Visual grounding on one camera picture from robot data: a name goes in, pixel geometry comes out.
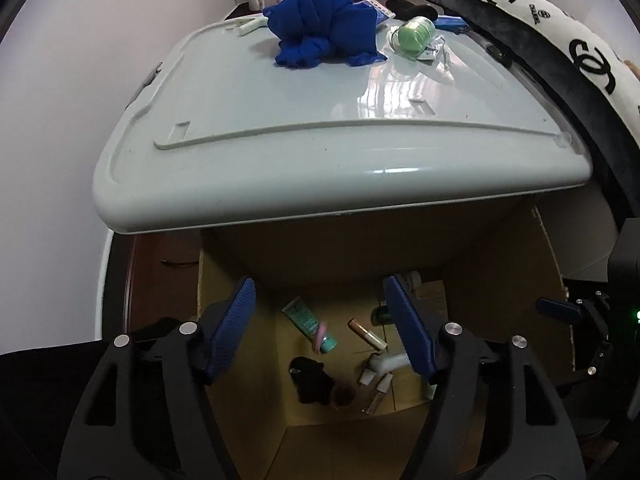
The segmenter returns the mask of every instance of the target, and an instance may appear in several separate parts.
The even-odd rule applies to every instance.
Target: storage box
[[[387,25],[398,26],[399,20]],[[450,67],[287,70],[268,28],[215,23],[175,46],[100,156],[94,202],[119,233],[481,200],[581,186],[579,136],[517,64],[439,31]]]
[[[258,284],[257,307],[232,368],[209,389],[220,431],[243,480],[400,478],[426,415],[421,378],[399,370],[374,416],[360,413],[373,387],[360,386],[342,410],[300,404],[289,377],[298,355],[325,364],[355,388],[373,352],[352,333],[352,317],[401,352],[393,325],[372,327],[382,278],[417,269],[442,280],[450,320],[476,336],[527,338],[552,378],[572,370],[568,326],[539,316],[540,296],[564,299],[542,221],[531,199],[502,198],[417,208],[239,224],[203,231],[199,309],[226,298],[238,278]],[[313,354],[281,312],[300,295],[337,346]],[[481,396],[463,468],[475,465],[483,426]]]

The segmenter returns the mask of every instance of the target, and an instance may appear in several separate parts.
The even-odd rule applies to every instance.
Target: metal screw cap
[[[184,335],[193,334],[198,329],[197,323],[193,321],[187,321],[180,325],[180,333]]]
[[[129,336],[127,334],[120,334],[116,339],[113,340],[113,344],[118,348],[122,348],[129,344]]]
[[[524,339],[521,335],[515,335],[511,338],[511,342],[513,343],[514,346],[517,346],[518,348],[526,348],[527,347],[527,340]]]
[[[444,330],[446,330],[447,334],[451,335],[460,335],[462,334],[462,327],[458,323],[447,323],[444,326]]]

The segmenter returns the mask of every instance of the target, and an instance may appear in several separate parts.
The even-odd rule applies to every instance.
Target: small brown object
[[[334,404],[342,408],[344,406],[349,406],[353,402],[353,399],[356,398],[356,394],[350,386],[340,384],[334,388],[332,397]]]

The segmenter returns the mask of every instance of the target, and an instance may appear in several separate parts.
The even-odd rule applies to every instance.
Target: blue scarf
[[[311,68],[335,56],[351,66],[386,60],[376,48],[377,13],[368,5],[353,0],[282,0],[262,13],[280,38],[280,66]]]

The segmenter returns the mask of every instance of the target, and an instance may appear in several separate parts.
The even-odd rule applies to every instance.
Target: cardboard box
[[[214,228],[203,232],[198,305],[225,299],[238,278],[258,283],[256,313],[232,368],[208,394],[243,480],[389,480],[400,478],[428,414],[422,381],[398,370],[376,415],[360,413],[373,384],[336,410],[300,404],[289,362],[324,362],[356,387],[373,352],[346,323],[352,317],[403,350],[393,325],[372,327],[382,278],[418,269],[423,293],[446,290],[449,319],[476,336],[525,336],[552,378],[572,370],[567,326],[535,312],[540,296],[564,298],[558,266],[530,199],[508,198]],[[313,354],[280,309],[300,295],[328,323],[338,345]],[[482,394],[461,471],[475,465],[484,426]]]

